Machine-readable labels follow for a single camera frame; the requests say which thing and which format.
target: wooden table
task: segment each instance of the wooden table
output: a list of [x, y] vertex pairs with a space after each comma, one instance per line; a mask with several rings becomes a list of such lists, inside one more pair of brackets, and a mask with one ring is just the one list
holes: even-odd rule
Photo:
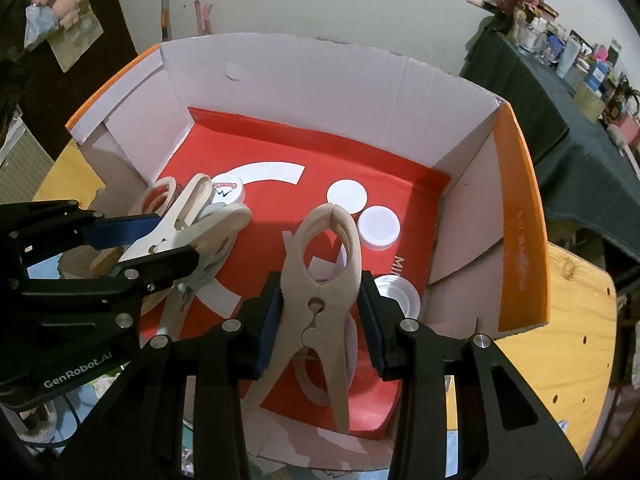
[[80, 209], [89, 209], [103, 182], [70, 140], [45, 177], [34, 200], [76, 199]]
[[[616, 342], [616, 291], [609, 275], [549, 244], [551, 321], [498, 346], [560, 422], [582, 457], [600, 417]], [[455, 390], [447, 427], [458, 427]]]

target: white circular cap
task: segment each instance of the white circular cap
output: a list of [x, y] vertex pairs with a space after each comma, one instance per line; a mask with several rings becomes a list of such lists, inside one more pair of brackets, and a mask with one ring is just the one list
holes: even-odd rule
[[375, 279], [380, 296], [396, 300], [405, 317], [418, 319], [420, 314], [420, 296], [415, 287], [402, 276], [387, 274]]
[[339, 180], [329, 186], [326, 201], [342, 206], [350, 215], [359, 213], [367, 205], [367, 190], [355, 180]]
[[240, 204], [244, 202], [242, 180], [233, 173], [221, 173], [211, 179], [213, 195], [211, 203]]
[[365, 209], [358, 218], [362, 244], [372, 251], [384, 251], [400, 236], [400, 221], [388, 207], [375, 205]]

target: metal screw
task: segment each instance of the metal screw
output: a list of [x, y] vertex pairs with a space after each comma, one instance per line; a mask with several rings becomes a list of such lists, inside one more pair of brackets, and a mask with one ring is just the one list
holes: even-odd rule
[[403, 319], [400, 322], [400, 328], [405, 332], [415, 332], [420, 328], [420, 323], [418, 323], [415, 319], [407, 318]]
[[476, 334], [474, 336], [474, 345], [480, 348], [487, 348], [491, 344], [491, 338], [484, 334]]
[[164, 348], [168, 342], [169, 342], [169, 338], [167, 336], [157, 335], [151, 338], [151, 341], [149, 342], [149, 344], [151, 345], [151, 348], [159, 349], [159, 348]]
[[140, 276], [140, 273], [136, 269], [127, 269], [124, 271], [124, 277], [128, 280], [136, 280]]
[[116, 316], [116, 325], [120, 328], [129, 328], [133, 325], [133, 318], [129, 314], [118, 314]]
[[241, 326], [242, 323], [240, 323], [237, 319], [227, 319], [222, 324], [222, 330], [224, 330], [225, 332], [236, 332], [240, 330]]

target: white disc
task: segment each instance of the white disc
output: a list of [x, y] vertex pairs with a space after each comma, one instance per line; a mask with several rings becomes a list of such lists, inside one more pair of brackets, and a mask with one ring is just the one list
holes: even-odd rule
[[347, 213], [359, 213], [367, 205], [367, 190], [355, 180], [338, 180], [329, 186], [326, 201], [342, 206]]
[[384, 251], [400, 236], [400, 221], [388, 207], [375, 205], [365, 209], [358, 218], [362, 244], [372, 251]]

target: hole in wood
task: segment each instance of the hole in wood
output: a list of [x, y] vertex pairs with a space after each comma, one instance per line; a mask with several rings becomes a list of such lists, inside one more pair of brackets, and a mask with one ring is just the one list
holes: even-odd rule
[[320, 298], [313, 298], [312, 300], [309, 300], [308, 307], [314, 314], [319, 314], [324, 310], [324, 301]]

